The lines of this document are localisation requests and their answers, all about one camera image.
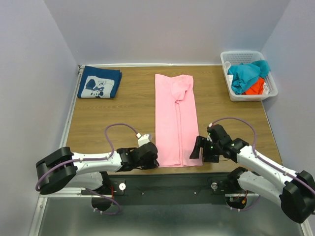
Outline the pink t-shirt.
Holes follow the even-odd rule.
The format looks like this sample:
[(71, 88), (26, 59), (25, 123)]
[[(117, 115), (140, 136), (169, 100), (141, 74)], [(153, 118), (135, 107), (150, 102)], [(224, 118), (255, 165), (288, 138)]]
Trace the pink t-shirt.
[(155, 75), (155, 141), (160, 167), (202, 166), (190, 159), (199, 135), (193, 76)]

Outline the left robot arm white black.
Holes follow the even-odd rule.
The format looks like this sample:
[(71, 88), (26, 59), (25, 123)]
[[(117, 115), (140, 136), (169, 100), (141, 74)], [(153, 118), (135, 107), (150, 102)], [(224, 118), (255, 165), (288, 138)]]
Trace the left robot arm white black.
[(92, 190), (102, 186), (102, 180), (75, 181), (76, 176), (100, 172), (129, 172), (134, 169), (158, 167), (158, 149), (152, 142), (139, 147), (119, 148), (110, 153), (81, 154), (62, 147), (36, 163), (38, 182), (35, 190), (42, 195), (56, 193), (66, 186)]

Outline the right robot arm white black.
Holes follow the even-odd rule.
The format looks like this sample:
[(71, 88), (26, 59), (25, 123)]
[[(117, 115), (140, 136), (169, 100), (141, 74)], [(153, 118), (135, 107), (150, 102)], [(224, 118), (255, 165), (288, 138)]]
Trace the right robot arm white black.
[(302, 224), (315, 211), (315, 180), (306, 172), (288, 169), (237, 138), (231, 139), (219, 124), (210, 124), (208, 137), (198, 136), (190, 159), (202, 155), (205, 162), (217, 163), (223, 156), (241, 166), (228, 175), (230, 189), (247, 190), (278, 206), (292, 221)]

